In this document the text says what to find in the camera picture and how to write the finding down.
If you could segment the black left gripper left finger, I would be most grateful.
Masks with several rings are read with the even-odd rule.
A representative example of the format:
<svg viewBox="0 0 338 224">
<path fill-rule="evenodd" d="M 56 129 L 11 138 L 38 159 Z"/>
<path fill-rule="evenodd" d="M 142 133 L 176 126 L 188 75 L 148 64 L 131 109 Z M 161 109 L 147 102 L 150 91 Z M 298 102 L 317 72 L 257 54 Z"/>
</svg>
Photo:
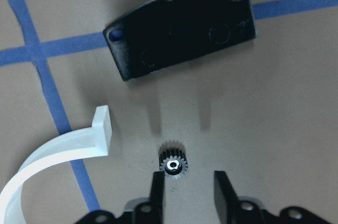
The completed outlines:
<svg viewBox="0 0 338 224">
<path fill-rule="evenodd" d="M 163 200 L 165 191 L 165 174 L 163 171 L 153 173 L 149 202 L 152 206 L 151 214 L 154 223 L 163 223 Z"/>
</svg>

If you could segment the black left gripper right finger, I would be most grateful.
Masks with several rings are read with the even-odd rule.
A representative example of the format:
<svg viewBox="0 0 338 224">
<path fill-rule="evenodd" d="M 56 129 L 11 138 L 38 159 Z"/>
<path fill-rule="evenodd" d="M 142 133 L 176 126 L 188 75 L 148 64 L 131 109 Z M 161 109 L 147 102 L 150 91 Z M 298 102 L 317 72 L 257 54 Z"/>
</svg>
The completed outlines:
<svg viewBox="0 0 338 224">
<path fill-rule="evenodd" d="M 214 204 L 220 223 L 232 223 L 239 199 L 225 171 L 214 171 Z"/>
</svg>

